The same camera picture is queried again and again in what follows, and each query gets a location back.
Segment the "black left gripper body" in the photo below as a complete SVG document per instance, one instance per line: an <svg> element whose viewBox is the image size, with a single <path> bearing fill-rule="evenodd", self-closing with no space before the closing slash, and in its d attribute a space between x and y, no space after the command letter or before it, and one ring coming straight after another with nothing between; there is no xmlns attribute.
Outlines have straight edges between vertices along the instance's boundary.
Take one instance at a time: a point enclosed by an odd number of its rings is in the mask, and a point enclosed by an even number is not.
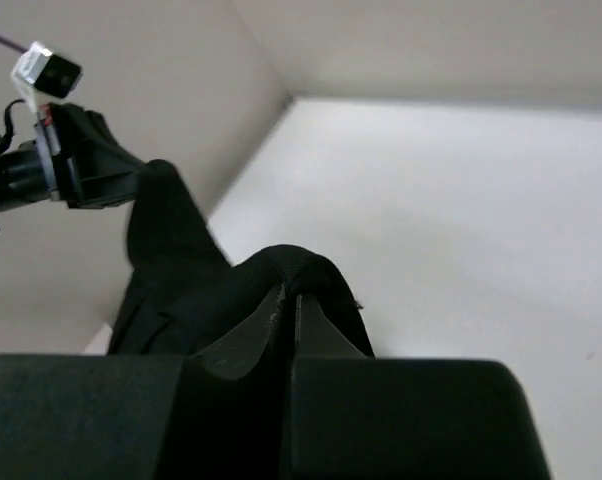
<svg viewBox="0 0 602 480"><path fill-rule="evenodd" d="M100 113L50 102L34 130L34 140L0 154L0 210L44 200L102 209L134 198L144 162L118 144Z"/></svg>

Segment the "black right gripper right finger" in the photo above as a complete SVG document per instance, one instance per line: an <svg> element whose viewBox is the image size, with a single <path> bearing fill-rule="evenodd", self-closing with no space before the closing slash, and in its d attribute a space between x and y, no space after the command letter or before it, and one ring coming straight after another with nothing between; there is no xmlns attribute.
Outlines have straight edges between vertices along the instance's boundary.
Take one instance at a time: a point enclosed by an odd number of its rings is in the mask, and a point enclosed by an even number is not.
<svg viewBox="0 0 602 480"><path fill-rule="evenodd" d="M547 479L525 393L490 360L371 358L301 297L290 391L296 479Z"/></svg>

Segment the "black pleated skirt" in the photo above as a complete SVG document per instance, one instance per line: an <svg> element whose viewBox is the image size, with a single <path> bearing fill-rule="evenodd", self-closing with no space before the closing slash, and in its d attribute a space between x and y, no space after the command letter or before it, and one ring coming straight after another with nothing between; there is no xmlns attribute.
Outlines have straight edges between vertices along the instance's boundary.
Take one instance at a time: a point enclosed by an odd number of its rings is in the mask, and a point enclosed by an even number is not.
<svg viewBox="0 0 602 480"><path fill-rule="evenodd" d="M336 265L295 245L272 245L233 265L217 246L175 166L147 163L127 228L132 275L108 354L194 354L249 317L271 290L284 306L317 297L363 354L373 349L359 304Z"/></svg>

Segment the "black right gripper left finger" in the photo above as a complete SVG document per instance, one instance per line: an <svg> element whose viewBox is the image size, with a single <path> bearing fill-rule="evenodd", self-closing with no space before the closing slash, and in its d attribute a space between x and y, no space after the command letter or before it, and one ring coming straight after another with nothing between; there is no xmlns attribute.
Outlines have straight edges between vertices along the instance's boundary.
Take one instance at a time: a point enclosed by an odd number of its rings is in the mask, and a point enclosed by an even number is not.
<svg viewBox="0 0 602 480"><path fill-rule="evenodd" d="M285 293L192 355L0 355L0 479L274 479Z"/></svg>

